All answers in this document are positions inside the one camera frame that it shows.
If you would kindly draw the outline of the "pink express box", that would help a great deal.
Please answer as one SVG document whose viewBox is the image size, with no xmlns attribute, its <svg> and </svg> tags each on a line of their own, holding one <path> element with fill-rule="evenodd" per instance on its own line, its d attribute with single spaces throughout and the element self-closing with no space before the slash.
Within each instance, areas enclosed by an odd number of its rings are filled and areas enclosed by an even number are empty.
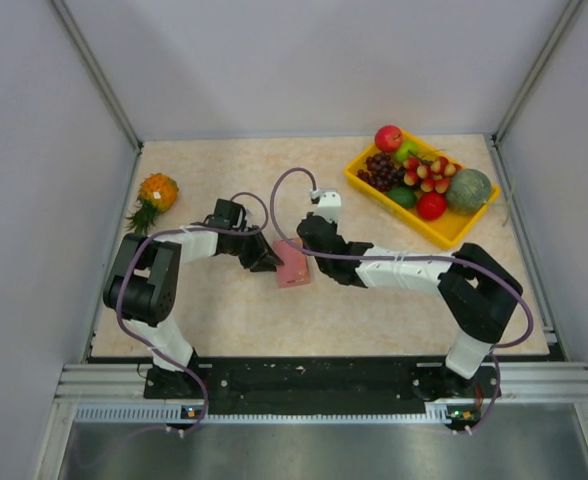
<svg viewBox="0 0 588 480">
<path fill-rule="evenodd" d="M 279 288 L 298 287 L 311 283 L 307 257 L 298 250 L 302 242 L 299 238 L 293 238 L 291 242 L 295 244 L 295 247 L 285 240 L 275 241 L 272 244 L 274 252 L 283 262 L 276 267 Z"/>
</svg>

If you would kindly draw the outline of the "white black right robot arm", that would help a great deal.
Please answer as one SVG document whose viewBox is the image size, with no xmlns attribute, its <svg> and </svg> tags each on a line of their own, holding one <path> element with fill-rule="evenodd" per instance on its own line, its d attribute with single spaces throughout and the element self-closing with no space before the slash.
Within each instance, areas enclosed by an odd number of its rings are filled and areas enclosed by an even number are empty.
<svg viewBox="0 0 588 480">
<path fill-rule="evenodd" d="M 521 284 L 482 247 L 465 243 L 452 254 L 405 255 L 346 241 L 336 223 L 312 214 L 297 234 L 320 271 L 341 285 L 397 288 L 443 300 L 459 333 L 445 357 L 441 384 L 455 396 L 476 385 L 481 363 L 501 340 L 523 294 Z"/>
</svg>

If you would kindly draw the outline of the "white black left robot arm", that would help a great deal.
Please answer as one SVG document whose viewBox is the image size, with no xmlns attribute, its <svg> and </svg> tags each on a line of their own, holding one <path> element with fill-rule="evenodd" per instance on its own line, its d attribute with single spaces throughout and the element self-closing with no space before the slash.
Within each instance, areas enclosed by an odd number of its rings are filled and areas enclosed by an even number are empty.
<svg viewBox="0 0 588 480">
<path fill-rule="evenodd" d="M 180 332 L 173 309 L 182 266 L 218 255 L 236 257 L 250 272 L 274 272 L 284 261 L 252 223 L 240 203 L 219 199 L 200 223 L 147 236 L 128 233 L 121 240 L 103 288 L 103 303 L 116 314 L 126 335 L 142 343 L 153 365 L 166 371 L 166 384 L 179 396 L 200 387 L 196 352 Z"/>
</svg>

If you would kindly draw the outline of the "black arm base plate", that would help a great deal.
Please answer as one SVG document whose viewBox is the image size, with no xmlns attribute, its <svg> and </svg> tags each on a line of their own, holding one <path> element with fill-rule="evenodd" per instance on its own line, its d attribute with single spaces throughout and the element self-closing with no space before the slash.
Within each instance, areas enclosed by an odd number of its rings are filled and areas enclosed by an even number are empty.
<svg viewBox="0 0 588 480">
<path fill-rule="evenodd" d="M 435 400 L 477 405 L 498 385 L 493 365 L 466 380 L 442 357 L 201 357 L 190 366 L 196 379 L 151 367 L 144 398 L 207 398 L 219 415 L 410 414 Z"/>
</svg>

